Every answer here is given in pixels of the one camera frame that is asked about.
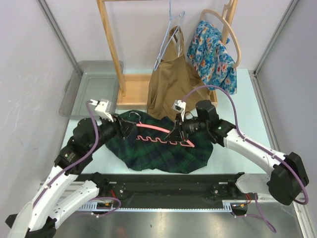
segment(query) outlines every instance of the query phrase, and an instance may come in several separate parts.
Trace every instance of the wire hanger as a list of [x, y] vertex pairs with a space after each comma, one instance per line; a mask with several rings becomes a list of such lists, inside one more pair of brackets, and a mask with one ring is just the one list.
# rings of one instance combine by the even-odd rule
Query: wire hanger
[[[165, 132], [167, 134], [170, 133], [170, 130], [167, 130], [167, 129], [164, 129], [162, 127], [158, 127], [158, 126], [155, 126], [155, 125], [148, 125], [148, 124], [143, 124], [141, 122], [141, 116], [140, 114], [138, 114], [137, 112], [130, 112], [129, 113], [129, 116], [131, 116], [131, 114], [136, 114], [138, 117], [139, 117], [139, 123], [137, 123], [137, 127], [143, 127], [143, 128], [148, 128], [148, 129], [153, 129], [153, 130], [158, 130], [158, 131], [161, 131], [161, 132]], [[156, 137], [155, 139], [152, 139], [150, 136], [147, 136], [146, 138], [143, 138], [141, 135], [138, 135], [136, 140], [143, 140], [143, 141], [151, 141], [151, 142], [160, 142], [162, 144], [167, 144], [167, 143], [170, 143], [171, 145], [178, 145], [178, 142], [172, 142], [172, 141], [162, 141], [160, 138]], [[184, 147], [195, 147], [195, 145], [190, 141], [190, 140], [187, 140], [186, 143], [184, 142], [180, 142], [179, 144], [181, 146], [184, 146]]]
[[239, 42], [237, 40], [237, 37], [236, 35], [234, 34], [234, 31], [232, 29], [232, 27], [230, 26], [230, 24], [224, 19], [224, 14], [225, 14], [225, 11], [228, 10], [228, 8], [230, 7], [230, 5], [232, 5], [232, 0], [230, 1], [229, 4], [225, 5], [224, 9], [223, 9], [223, 13], [222, 13], [222, 16], [219, 15], [218, 12], [214, 11], [214, 10], [211, 10], [211, 9], [205, 9], [203, 10], [201, 16], [200, 16], [200, 21], [203, 21], [204, 20], [204, 16], [206, 13], [210, 13], [214, 16], [216, 16], [222, 23], [223, 23], [223, 27], [226, 28], [226, 30], [229, 32], [229, 34], [231, 35], [231, 38], [232, 38], [232, 41], [234, 43], [234, 46], [236, 48], [236, 51], [237, 51], [237, 60], [236, 60], [236, 63], [234, 63], [234, 65], [232, 66], [233, 68], [236, 68], [238, 67], [238, 65], [240, 64], [240, 61], [241, 61], [241, 49], [240, 49], [240, 45], [239, 45]]
[[[166, 33], [165, 33], [165, 36], [164, 36], [164, 40], [163, 40], [163, 42], [162, 42], [162, 45], [160, 46], [160, 50], [159, 50], [159, 54], [158, 54], [157, 60], [155, 61], [155, 64], [154, 64], [154, 71], [157, 70], [160, 61], [161, 61], [162, 58], [164, 57], [166, 48], [167, 48], [167, 46], [169, 45], [170, 41], [173, 39], [174, 35], [177, 33], [178, 29], [180, 28], [180, 25], [183, 24], [184, 15], [185, 15], [185, 11], [183, 11], [181, 14], [179, 14], [179, 15], [177, 15], [177, 16], [172, 16], [171, 0], [169, 0], [169, 24], [168, 24], [168, 28], [167, 28], [167, 31], [166, 31]], [[166, 40], [166, 38], [167, 38], [167, 35], [168, 35], [168, 33], [169, 33], [169, 28], [170, 28], [170, 26], [171, 26], [172, 20], [174, 20], [174, 19], [176, 19], [176, 18], [180, 18], [180, 19], [179, 19], [179, 22], [178, 22], [178, 25], [177, 25], [177, 28], [175, 29], [173, 35], [171, 36], [171, 38], [169, 39], [168, 43], [166, 44], [166, 46], [165, 46], [165, 48], [164, 48], [164, 51], [162, 52], [163, 46], [164, 46], [164, 42], [165, 42], [165, 40]]]

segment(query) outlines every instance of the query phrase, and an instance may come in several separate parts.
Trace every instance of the wooden hanger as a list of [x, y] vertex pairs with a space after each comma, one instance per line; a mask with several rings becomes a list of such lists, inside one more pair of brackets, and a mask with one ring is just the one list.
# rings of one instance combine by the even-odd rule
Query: wooden hanger
[[241, 49], [240, 49], [240, 45], [238, 43], [237, 37], [233, 32], [232, 27], [222, 16], [219, 15], [218, 12], [211, 10], [211, 9], [203, 10], [203, 12], [200, 16], [200, 21], [204, 20], [204, 16], [206, 13], [210, 13], [210, 14], [216, 16], [223, 23], [223, 28], [226, 29], [229, 32], [229, 34], [231, 35], [232, 41], [233, 41], [234, 46], [235, 46], [236, 51], [237, 51], [237, 60], [236, 60], [236, 63], [232, 67], [236, 68], [240, 64], [240, 61], [241, 61]]

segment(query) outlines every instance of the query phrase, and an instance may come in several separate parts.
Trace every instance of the brown bag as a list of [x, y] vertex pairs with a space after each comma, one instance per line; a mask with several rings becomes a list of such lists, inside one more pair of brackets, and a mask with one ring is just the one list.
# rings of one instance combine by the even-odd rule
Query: brown bag
[[[170, 30], [170, 37], [175, 29], [176, 27]], [[204, 85], [194, 67], [185, 61], [184, 36], [180, 29], [179, 31], [182, 49], [180, 56], [175, 44], [171, 41], [167, 46], [164, 59], [157, 70], [153, 71], [149, 83], [148, 114], [157, 119], [168, 116], [171, 120], [175, 120], [177, 111], [172, 109], [175, 100], [182, 100], [191, 90]], [[193, 110], [198, 101], [205, 99], [210, 99], [207, 88], [192, 93], [186, 99], [186, 111]]]

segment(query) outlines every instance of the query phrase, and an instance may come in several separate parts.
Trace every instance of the floral fabric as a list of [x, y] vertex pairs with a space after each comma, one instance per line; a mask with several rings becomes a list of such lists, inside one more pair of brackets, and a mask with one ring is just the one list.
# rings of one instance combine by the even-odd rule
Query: floral fabric
[[237, 71], [232, 67], [235, 62], [221, 42], [220, 31], [213, 25], [206, 21], [199, 23], [187, 57], [206, 85], [221, 87], [229, 94], [237, 92]]

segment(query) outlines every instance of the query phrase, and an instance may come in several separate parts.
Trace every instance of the white wall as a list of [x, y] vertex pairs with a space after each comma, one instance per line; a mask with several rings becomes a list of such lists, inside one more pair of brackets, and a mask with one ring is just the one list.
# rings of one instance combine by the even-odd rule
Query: white wall
[[72, 66], [35, 0], [0, 3], [0, 237], [36, 193], [67, 120], [58, 115]]
[[317, 2], [299, 1], [297, 8], [259, 72], [265, 102], [285, 153], [294, 151], [310, 179], [309, 207], [317, 222]]
[[[212, 8], [221, 13], [227, 2], [172, 0], [173, 14], [186, 11], [182, 25], [186, 50], [202, 10]], [[238, 2], [232, 26], [241, 45], [241, 68], [255, 68], [289, 2]], [[48, 0], [48, 4], [78, 61], [111, 59], [96, 0]], [[168, 0], [106, 2], [106, 5], [119, 59], [125, 69], [152, 70], [168, 25]], [[228, 49], [235, 59], [232, 43]]]

